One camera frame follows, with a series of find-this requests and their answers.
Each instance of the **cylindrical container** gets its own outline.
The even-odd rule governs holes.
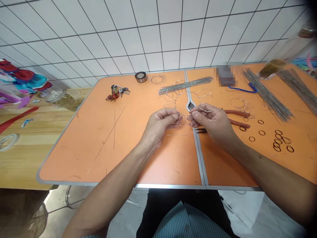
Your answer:
[[[46,96],[45,101],[66,108],[70,111],[76,111],[80,105],[77,100],[67,94],[64,90],[52,91]]]
[[[264,68],[257,73],[260,79],[268,80],[275,76],[278,71],[284,68],[285,65],[291,63],[297,56],[305,52],[316,42],[317,29],[313,21],[307,21],[284,45],[279,49],[274,56],[268,60]]]
[[[145,72],[138,72],[135,74],[135,79],[138,83],[144,83],[147,81],[148,77]]]

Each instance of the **pliers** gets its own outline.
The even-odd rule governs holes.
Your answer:
[[[248,118],[250,116],[249,113],[246,112],[241,112],[241,111],[235,111],[235,110],[224,110],[226,114],[233,114],[233,115],[238,115],[242,116],[244,118]],[[237,122],[229,118],[229,121],[232,125],[239,126],[239,127],[244,127],[246,129],[249,129],[251,126],[242,122]],[[207,133],[207,130],[205,128],[196,128],[196,130],[200,130],[199,132],[196,133]]]

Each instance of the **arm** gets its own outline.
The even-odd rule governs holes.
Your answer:
[[[140,142],[91,191],[62,237],[82,237],[106,232],[109,223],[128,199],[145,165],[162,144],[165,130],[178,127],[181,119],[176,110],[161,109],[153,113]]]
[[[213,112],[206,113],[201,108]],[[194,128],[204,126],[212,140],[245,167],[266,195],[287,215],[301,225],[311,221],[316,205],[315,184],[245,145],[222,109],[202,105],[190,113],[190,125]]]

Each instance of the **person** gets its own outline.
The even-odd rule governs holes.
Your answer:
[[[205,127],[213,142],[246,168],[277,206],[299,224],[309,224],[315,211],[315,184],[245,145],[222,109],[204,104],[190,114],[190,126]],[[182,119],[176,110],[154,112],[139,143],[91,191],[62,237],[106,237],[109,223],[162,144],[165,130],[177,128]],[[236,237],[216,190],[177,191],[149,190],[137,237]]]

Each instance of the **floor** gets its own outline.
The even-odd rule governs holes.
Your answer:
[[[45,200],[49,213],[45,231],[40,238],[60,238],[93,187],[71,186],[67,207],[65,194],[68,186],[52,190]],[[147,202],[146,190],[133,190],[129,199],[111,221],[107,238],[135,237]],[[241,238],[295,238],[304,232],[303,227],[289,218],[263,192],[219,190],[224,208],[234,233]]]

